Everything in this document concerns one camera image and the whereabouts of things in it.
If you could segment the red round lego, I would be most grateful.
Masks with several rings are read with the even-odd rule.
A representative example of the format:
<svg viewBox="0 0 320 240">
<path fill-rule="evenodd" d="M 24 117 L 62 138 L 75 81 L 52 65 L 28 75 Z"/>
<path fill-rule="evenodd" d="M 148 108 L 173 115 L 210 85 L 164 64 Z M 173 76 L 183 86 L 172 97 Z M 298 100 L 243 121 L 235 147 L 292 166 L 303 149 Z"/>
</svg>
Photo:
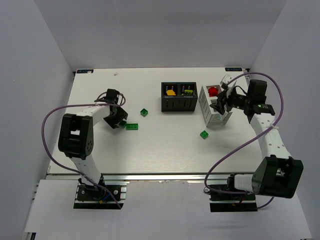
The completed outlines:
<svg viewBox="0 0 320 240">
<path fill-rule="evenodd" d="M 219 94 L 219 90 L 216 87 L 210 87 L 208 89 L 208 94 L 210 97 L 216 97 Z"/>
</svg>

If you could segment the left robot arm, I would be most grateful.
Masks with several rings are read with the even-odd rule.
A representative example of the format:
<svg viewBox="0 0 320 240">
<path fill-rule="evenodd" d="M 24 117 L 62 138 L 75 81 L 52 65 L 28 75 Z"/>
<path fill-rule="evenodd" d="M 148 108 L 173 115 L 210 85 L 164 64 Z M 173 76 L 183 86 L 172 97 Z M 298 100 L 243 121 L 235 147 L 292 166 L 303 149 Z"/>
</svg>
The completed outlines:
<svg viewBox="0 0 320 240">
<path fill-rule="evenodd" d="M 80 172 L 79 183 L 84 193 L 95 200 L 103 199 L 107 193 L 103 175 L 92 156 L 94 126 L 105 121 L 112 129 L 123 127 L 128 118 L 128 113 L 122 108 L 125 103 L 123 97 L 118 90 L 108 89 L 95 100 L 93 106 L 77 114 L 66 113 L 62 118 L 58 149 Z"/>
</svg>

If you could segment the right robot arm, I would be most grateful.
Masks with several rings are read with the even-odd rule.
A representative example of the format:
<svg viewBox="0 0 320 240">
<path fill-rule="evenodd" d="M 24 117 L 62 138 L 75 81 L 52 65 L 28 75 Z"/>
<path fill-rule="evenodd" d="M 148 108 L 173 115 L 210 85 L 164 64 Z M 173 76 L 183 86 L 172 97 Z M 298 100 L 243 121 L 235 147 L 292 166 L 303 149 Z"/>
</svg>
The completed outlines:
<svg viewBox="0 0 320 240">
<path fill-rule="evenodd" d="M 252 174 L 235 174 L 228 178 L 225 190 L 206 185 L 212 193 L 226 195 L 255 194 L 291 199 L 297 189 L 304 166 L 294 159 L 286 149 L 277 123 L 279 117 L 270 104 L 266 103 L 267 82 L 251 80 L 245 94 L 237 93 L 235 86 L 221 83 L 222 92 L 211 107 L 224 114 L 232 109 L 242 110 L 254 130 L 262 161 Z"/>
</svg>

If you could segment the orange rounded lego brick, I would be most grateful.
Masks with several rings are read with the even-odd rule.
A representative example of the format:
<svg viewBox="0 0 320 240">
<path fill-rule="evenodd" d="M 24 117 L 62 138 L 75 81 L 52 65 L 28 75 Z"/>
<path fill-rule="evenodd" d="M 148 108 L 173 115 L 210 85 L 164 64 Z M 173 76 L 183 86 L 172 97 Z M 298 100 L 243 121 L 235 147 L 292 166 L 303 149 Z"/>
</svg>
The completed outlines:
<svg viewBox="0 0 320 240">
<path fill-rule="evenodd" d="M 169 89 L 166 91 L 166 95 L 169 97 L 173 97 L 173 96 L 176 96 L 176 92 L 172 89 Z"/>
</svg>

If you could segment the lime long lego brick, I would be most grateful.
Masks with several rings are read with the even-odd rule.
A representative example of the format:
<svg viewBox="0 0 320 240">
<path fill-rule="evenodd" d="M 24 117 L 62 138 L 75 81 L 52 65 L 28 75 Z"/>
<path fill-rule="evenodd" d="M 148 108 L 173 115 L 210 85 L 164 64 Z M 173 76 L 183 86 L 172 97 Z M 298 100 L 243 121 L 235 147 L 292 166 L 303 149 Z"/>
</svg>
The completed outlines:
<svg viewBox="0 0 320 240">
<path fill-rule="evenodd" d="M 183 91 L 183 96 L 193 96 L 194 95 L 194 91 L 191 89 L 185 89 Z"/>
</svg>

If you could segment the dark green hollow square lego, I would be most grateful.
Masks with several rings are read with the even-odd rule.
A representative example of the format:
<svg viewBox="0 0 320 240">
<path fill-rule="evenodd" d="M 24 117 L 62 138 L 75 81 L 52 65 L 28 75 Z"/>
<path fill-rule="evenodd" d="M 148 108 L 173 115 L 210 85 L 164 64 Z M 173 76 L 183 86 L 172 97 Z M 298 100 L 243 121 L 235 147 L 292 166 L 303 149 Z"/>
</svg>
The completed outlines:
<svg viewBox="0 0 320 240">
<path fill-rule="evenodd" d="M 124 121 L 124 120 L 119 123 L 119 126 L 120 126 L 121 128 L 125 128 L 126 125 L 127 125 L 127 122 Z"/>
</svg>

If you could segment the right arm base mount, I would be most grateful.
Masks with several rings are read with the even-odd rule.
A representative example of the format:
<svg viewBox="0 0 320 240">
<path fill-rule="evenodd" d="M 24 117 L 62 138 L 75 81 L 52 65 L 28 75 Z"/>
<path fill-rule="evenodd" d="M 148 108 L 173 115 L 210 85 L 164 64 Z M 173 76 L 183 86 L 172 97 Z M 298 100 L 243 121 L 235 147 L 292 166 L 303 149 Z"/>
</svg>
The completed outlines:
<svg viewBox="0 0 320 240">
<path fill-rule="evenodd" d="M 242 194 L 224 194 L 214 192 L 207 187 L 204 193 L 209 195 L 209 206 L 211 213 L 236 213 L 236 212 L 257 212 L 256 197 L 253 193 L 246 194 L 244 190 L 234 187 L 234 177 L 227 179 L 226 184 L 212 184 L 211 188 L 228 192 L 241 192 Z"/>
</svg>

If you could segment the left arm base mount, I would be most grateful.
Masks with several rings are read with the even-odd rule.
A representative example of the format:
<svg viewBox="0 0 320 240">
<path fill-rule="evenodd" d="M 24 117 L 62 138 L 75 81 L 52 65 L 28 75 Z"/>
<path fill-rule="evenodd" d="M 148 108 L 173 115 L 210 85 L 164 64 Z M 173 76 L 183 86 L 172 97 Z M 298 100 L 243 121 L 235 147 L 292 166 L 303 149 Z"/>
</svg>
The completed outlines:
<svg viewBox="0 0 320 240">
<path fill-rule="evenodd" d="M 73 208 L 80 210 L 120 210 L 114 198 L 123 207 L 126 199 L 127 184 L 115 182 L 108 184 L 106 182 L 105 187 L 110 193 L 95 186 L 89 189 L 84 184 L 79 183 L 75 193 Z"/>
</svg>

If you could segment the dark green long lego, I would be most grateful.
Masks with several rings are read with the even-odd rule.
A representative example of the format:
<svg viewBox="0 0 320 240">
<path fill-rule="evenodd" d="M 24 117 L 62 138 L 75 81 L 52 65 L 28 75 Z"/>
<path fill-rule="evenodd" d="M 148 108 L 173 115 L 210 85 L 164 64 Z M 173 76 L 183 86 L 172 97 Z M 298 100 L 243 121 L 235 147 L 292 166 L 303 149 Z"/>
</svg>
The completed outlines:
<svg viewBox="0 0 320 240">
<path fill-rule="evenodd" d="M 136 131 L 139 129 L 138 123 L 127 123 L 125 126 L 127 131 Z"/>
</svg>

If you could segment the dark green small square lego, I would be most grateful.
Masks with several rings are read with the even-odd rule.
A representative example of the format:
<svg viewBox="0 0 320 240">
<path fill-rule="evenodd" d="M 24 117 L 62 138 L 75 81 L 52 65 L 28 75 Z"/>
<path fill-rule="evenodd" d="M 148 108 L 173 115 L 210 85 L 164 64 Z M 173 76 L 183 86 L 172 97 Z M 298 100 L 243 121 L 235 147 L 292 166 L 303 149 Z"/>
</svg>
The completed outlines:
<svg viewBox="0 0 320 240">
<path fill-rule="evenodd" d="M 141 114 L 143 117 L 147 116 L 148 113 L 149 113 L 148 110 L 145 109 L 145 108 L 143 108 L 143 109 L 140 111 L 140 114 Z"/>
</svg>

